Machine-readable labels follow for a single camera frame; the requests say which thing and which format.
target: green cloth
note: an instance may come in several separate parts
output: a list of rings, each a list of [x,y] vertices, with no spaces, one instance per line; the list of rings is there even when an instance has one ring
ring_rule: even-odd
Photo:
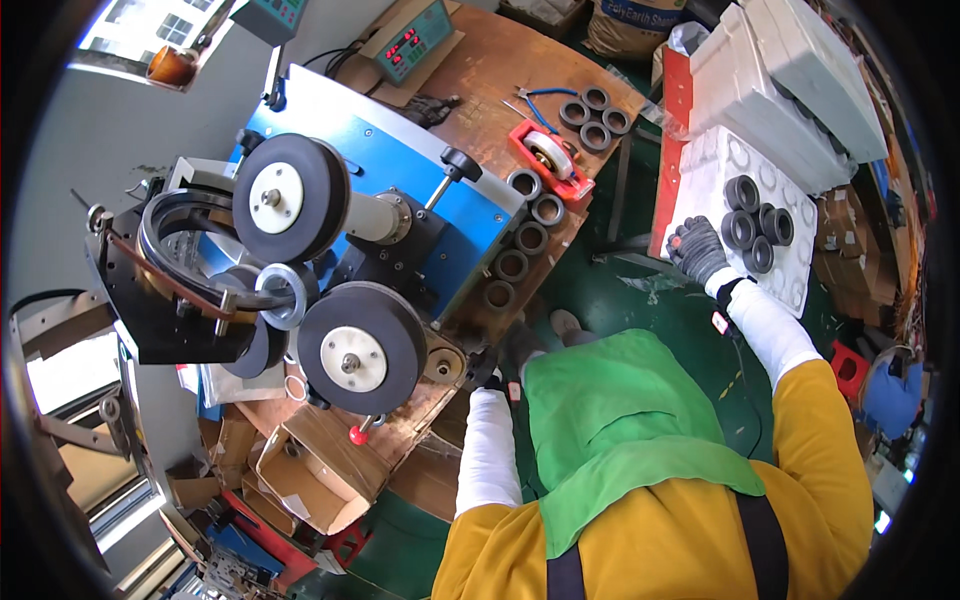
[[[524,372],[546,558],[630,490],[672,477],[764,495],[713,406],[657,336],[629,329],[531,360]]]

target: white wheel hub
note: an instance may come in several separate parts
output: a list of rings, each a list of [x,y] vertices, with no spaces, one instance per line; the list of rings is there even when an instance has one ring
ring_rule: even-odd
[[[351,392],[371,392],[387,377],[383,347],[363,329],[331,329],[320,346],[320,360],[331,381]]]
[[[268,165],[253,180],[250,216],[266,233],[281,233],[294,224],[303,208],[303,180],[287,162]]]

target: red tape dispenser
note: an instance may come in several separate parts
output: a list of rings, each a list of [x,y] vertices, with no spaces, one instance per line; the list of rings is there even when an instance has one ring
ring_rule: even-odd
[[[569,210],[578,212],[589,202],[596,184],[577,166],[580,153],[572,144],[530,119],[510,132],[510,143],[540,176],[543,187],[553,191]]]

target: red led display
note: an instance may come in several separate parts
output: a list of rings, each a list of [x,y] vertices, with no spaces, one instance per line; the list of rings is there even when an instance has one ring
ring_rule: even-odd
[[[394,57],[396,55],[396,51],[400,49],[400,46],[405,44],[411,37],[413,38],[413,41],[410,43],[411,46],[415,46],[420,43],[420,37],[417,36],[417,30],[411,27],[409,30],[407,30],[407,33],[403,34],[403,37],[396,41],[394,47],[388,50],[384,56],[387,59]],[[399,62],[399,59],[394,59],[394,64],[397,62]]]

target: green floor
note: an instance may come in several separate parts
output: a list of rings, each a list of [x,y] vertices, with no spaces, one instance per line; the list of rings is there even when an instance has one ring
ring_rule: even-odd
[[[575,31],[569,36],[570,39],[585,37],[583,31]],[[567,45],[604,66],[608,64],[579,42],[568,42]],[[616,66],[630,76],[640,91],[649,89],[649,65],[646,69],[642,65],[640,68],[620,63]],[[647,129],[660,133],[653,126]],[[638,235],[650,229],[659,161],[660,147],[635,139],[626,208],[620,228],[623,236]],[[542,284],[540,295],[546,303],[546,311],[533,323],[534,329],[551,348],[560,348],[560,341],[550,330],[546,314],[556,308],[565,308],[580,319],[584,328],[601,336],[631,327],[653,331],[713,401],[727,444],[743,455],[750,453],[756,445],[752,458],[771,462],[773,414],[770,380],[745,346],[742,351],[743,374],[738,376],[740,366],[736,354],[731,352],[731,342],[718,335],[710,324],[713,304],[703,289],[690,284],[653,293],[640,291],[619,277],[654,277],[645,280],[655,283],[662,280],[662,276],[622,260],[612,259],[606,264],[590,261],[591,249],[606,237],[616,165],[614,155],[596,178],[587,222]],[[826,354],[830,342],[838,335],[841,322],[832,314],[826,289],[812,273],[801,322],[817,348]],[[535,474],[524,409],[520,407],[515,423],[516,464],[523,482],[524,500],[532,501],[536,494],[545,490]],[[348,575],[307,576],[290,590],[290,595],[295,593],[299,600],[416,600],[428,596],[443,556],[448,525],[406,504],[391,492],[379,496],[365,521],[375,535],[351,565]]]

